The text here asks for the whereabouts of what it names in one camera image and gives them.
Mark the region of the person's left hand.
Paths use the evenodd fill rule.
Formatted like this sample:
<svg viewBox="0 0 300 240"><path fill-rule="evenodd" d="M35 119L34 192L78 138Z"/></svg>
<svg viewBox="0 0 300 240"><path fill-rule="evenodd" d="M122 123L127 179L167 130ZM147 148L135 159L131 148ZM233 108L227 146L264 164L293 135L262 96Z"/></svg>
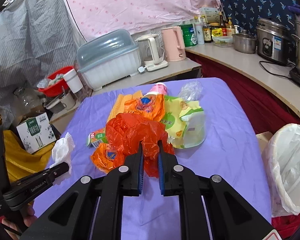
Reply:
<svg viewBox="0 0 300 240"><path fill-rule="evenodd" d="M33 208L33 205L34 205L34 201L31 201L29 204L27 204L21 209L21 214L23 216L23 223L26 226L26 228L30 227L37 220L37 216L35 215L35 210ZM11 228L12 230L22 233L21 228L15 223L11 222L6 217L2 219L1 223L4 226ZM18 240L20 238L18 234L13 233L12 231L9 231L7 229L5 231L11 237L11 239Z"/></svg>

